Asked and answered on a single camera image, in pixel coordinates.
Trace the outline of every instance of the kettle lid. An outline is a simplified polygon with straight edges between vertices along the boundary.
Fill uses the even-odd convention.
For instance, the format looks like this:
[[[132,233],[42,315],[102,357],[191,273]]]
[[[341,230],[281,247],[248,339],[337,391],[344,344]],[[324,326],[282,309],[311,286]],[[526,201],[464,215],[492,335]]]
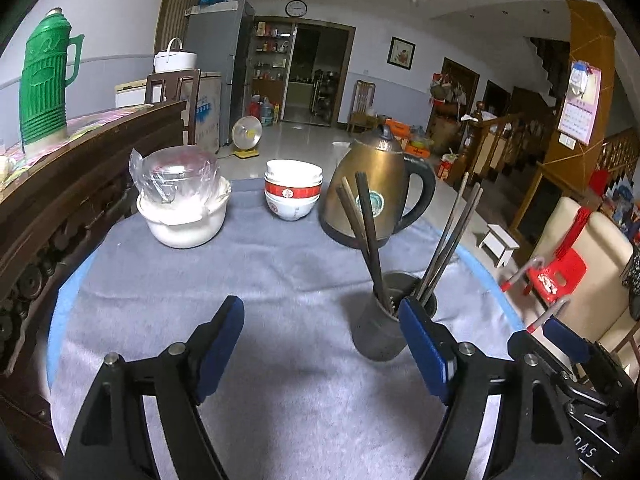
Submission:
[[[380,124],[371,131],[363,132],[357,142],[382,152],[402,153],[402,146],[391,133],[388,124]]]

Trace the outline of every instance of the dark cylindrical cup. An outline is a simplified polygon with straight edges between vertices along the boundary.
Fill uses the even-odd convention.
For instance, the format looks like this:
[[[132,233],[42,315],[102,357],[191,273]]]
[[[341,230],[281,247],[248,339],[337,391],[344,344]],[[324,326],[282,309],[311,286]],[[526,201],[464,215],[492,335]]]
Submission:
[[[385,272],[382,279],[394,304],[411,294],[418,283],[416,276],[395,270]],[[427,312],[435,312],[435,301],[435,295],[432,294]],[[353,327],[351,339],[364,357],[379,362],[391,361],[406,346],[398,318],[386,311],[373,293]]]

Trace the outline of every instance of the kettle label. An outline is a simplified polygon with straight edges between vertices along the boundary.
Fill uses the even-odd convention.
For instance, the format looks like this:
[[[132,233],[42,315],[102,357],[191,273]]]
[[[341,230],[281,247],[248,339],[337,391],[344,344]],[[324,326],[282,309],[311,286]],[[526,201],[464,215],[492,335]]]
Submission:
[[[372,189],[369,190],[369,199],[371,200],[371,209],[373,210],[373,216],[376,217],[380,213],[382,213],[382,210],[385,208],[385,199],[382,195],[380,195],[380,193]],[[362,208],[360,207],[359,195],[356,197],[356,206],[358,206],[360,211],[362,211]]]

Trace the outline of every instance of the framed picture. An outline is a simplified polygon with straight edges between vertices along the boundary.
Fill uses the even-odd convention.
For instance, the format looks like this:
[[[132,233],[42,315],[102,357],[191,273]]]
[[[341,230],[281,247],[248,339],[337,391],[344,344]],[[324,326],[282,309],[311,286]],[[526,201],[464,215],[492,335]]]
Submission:
[[[386,62],[411,70],[411,63],[414,61],[414,50],[415,43],[393,36],[391,38],[391,47],[389,48],[389,56],[386,58]]]

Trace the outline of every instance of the wall clock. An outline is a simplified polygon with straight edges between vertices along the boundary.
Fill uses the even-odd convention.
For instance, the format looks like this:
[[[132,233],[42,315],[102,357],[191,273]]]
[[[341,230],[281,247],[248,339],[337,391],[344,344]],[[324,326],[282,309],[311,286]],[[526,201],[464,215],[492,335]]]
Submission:
[[[292,18],[302,18],[306,14],[306,3],[302,0],[291,0],[284,10]]]

